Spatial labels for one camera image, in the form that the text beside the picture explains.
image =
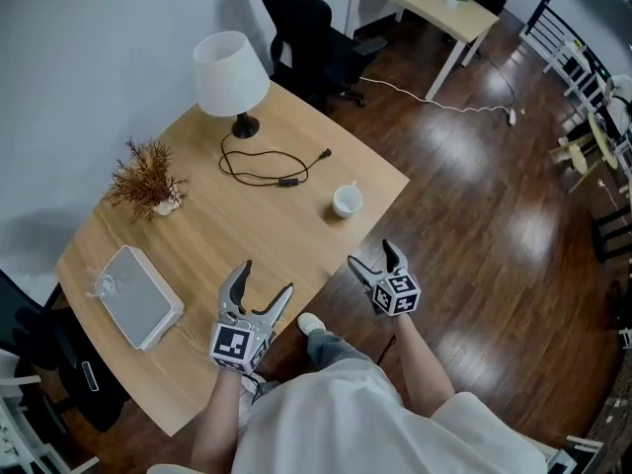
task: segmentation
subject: white router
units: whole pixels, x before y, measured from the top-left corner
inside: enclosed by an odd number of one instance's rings
[[[95,283],[98,296],[129,343],[151,350],[185,305],[138,248],[122,246]]]

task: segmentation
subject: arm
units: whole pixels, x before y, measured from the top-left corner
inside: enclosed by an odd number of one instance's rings
[[[391,318],[414,413],[430,417],[454,396],[454,387],[408,314]]]
[[[605,82],[605,93],[603,95],[603,103],[607,106],[612,99],[613,91],[616,89],[614,86],[614,80],[610,77]]]
[[[201,414],[191,468],[227,474],[233,465],[239,433],[241,374],[219,369],[206,409]]]

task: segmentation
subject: black lamp base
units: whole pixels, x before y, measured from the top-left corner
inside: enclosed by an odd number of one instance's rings
[[[259,120],[248,116],[247,113],[242,113],[237,115],[232,130],[237,138],[250,138],[259,131]]]

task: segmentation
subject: dried plant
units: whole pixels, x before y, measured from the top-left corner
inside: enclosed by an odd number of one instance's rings
[[[118,165],[112,171],[112,185],[106,198],[114,206],[128,202],[133,208],[132,220],[154,215],[152,208],[162,201],[180,203],[187,194],[178,191],[177,186],[187,180],[176,180],[169,173],[171,152],[160,141],[149,140],[135,144],[125,143],[131,161],[125,165],[117,159]]]

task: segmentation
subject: light wood tabletop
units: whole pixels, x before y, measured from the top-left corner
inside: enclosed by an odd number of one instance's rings
[[[471,42],[489,30],[498,20],[474,1],[449,9],[445,0],[391,0],[414,12],[457,40]]]
[[[617,162],[616,157],[610,152],[607,143],[608,136],[601,131],[601,128],[594,119],[593,113],[589,113],[589,123],[591,125],[592,135],[594,135],[594,140],[599,146],[599,151],[601,151],[601,154],[603,155],[603,161],[607,163],[612,169],[616,169],[619,162]]]
[[[231,118],[212,118],[198,106],[162,135],[176,175],[188,177],[183,206],[167,217],[130,223],[127,206],[103,199],[56,265],[64,293],[95,348],[132,399],[168,435],[205,406],[216,367],[207,356],[217,291],[240,263],[252,259],[244,305],[263,309],[289,282],[294,295],[276,324],[280,332],[346,261],[408,183],[408,179],[324,115],[278,85],[251,114],[259,133],[229,137],[227,150],[282,150],[311,162],[326,148],[309,181],[296,188],[252,188],[217,167],[219,143]],[[234,166],[282,175],[296,170],[276,155],[231,157]],[[331,211],[334,190],[357,181],[363,207],[354,217]],[[86,269],[100,271],[120,246],[140,248],[185,303],[180,321],[148,352],[135,350],[96,298],[86,296]]]

